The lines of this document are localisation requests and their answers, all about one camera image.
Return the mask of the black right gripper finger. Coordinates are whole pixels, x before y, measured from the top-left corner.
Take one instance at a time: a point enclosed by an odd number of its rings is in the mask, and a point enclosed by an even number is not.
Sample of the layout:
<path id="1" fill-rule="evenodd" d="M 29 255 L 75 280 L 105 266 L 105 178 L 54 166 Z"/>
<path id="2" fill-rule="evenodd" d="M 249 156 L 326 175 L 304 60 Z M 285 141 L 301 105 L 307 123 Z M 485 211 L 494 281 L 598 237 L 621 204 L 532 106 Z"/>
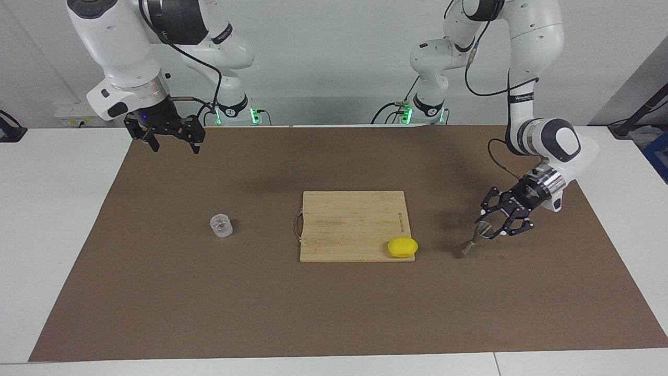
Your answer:
<path id="1" fill-rule="evenodd" d="M 206 131 L 197 116 L 188 116 L 181 119 L 181 140 L 187 142 L 194 154 L 200 152 Z"/>
<path id="2" fill-rule="evenodd" d="M 153 152 L 158 152 L 160 144 L 152 128 L 145 129 L 141 127 L 140 122 L 135 117 L 126 117 L 125 127 L 131 138 L 143 141 L 150 146 Z"/>

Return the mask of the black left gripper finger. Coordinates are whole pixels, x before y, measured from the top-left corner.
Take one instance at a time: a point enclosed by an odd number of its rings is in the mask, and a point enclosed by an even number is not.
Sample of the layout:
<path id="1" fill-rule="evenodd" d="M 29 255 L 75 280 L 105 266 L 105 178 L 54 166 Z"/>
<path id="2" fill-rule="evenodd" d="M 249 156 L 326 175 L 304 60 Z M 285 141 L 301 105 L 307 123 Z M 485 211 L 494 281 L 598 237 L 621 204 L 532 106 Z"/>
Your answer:
<path id="1" fill-rule="evenodd" d="M 511 215 L 516 209 L 515 194 L 511 191 L 501 191 L 493 186 L 481 203 L 481 214 L 475 223 L 512 224 Z"/>
<path id="2" fill-rule="evenodd" d="M 493 232 L 492 238 L 495 239 L 499 236 L 517 236 L 533 228 L 534 224 L 528 217 L 503 217 L 503 221 L 499 224 L 499 228 Z"/>

